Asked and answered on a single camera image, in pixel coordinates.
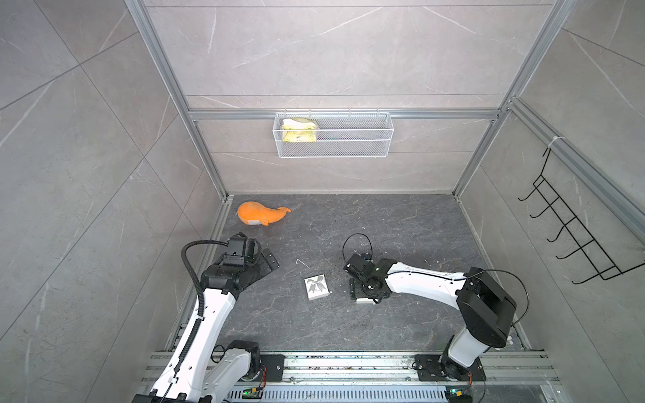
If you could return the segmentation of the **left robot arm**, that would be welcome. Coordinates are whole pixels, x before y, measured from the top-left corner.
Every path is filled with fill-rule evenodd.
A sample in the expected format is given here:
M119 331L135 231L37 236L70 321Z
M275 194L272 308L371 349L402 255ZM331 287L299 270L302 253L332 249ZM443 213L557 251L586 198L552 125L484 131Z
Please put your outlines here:
M189 249L201 245L219 245L223 253L201 275L187 256ZM227 402L228 394L240 381L255 382L251 389L262 392L269 370L262 363L257 342L235 340L223 349L214 364L213 352L228 315L241 292L263 279L280 265L270 250L260 242L237 233L228 241L203 239L187 243L181 260L191 277L197 301L169 363L150 392L137 394L133 402Z

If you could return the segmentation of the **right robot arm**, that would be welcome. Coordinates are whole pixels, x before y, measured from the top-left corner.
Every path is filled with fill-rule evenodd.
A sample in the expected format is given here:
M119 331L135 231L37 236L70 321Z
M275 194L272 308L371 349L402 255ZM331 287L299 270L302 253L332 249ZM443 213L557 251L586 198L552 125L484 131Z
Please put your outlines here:
M377 263L366 255L352 255L344 264L352 278L356 302L383 302L393 294L408 294L442 303L459 311L465 326L448 341L441 354L417 354L413 369L420 381L486 380L480 356L503 349L515 326L517 302L490 275L472 267L466 273L437 272L392 259Z

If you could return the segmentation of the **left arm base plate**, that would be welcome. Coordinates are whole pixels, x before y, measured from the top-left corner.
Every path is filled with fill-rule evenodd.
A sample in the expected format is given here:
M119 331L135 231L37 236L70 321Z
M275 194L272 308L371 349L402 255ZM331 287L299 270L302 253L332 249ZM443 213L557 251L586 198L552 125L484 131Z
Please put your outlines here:
M281 382L286 367L284 354L261 354L258 358L257 369L253 369L254 382Z

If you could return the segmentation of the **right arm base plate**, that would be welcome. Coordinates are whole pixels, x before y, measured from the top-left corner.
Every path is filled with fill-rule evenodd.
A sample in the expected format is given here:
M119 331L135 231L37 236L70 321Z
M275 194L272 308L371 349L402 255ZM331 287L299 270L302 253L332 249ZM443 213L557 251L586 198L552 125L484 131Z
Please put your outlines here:
M420 381L486 381L480 358L469 367L463 367L443 354L416 354L413 369Z

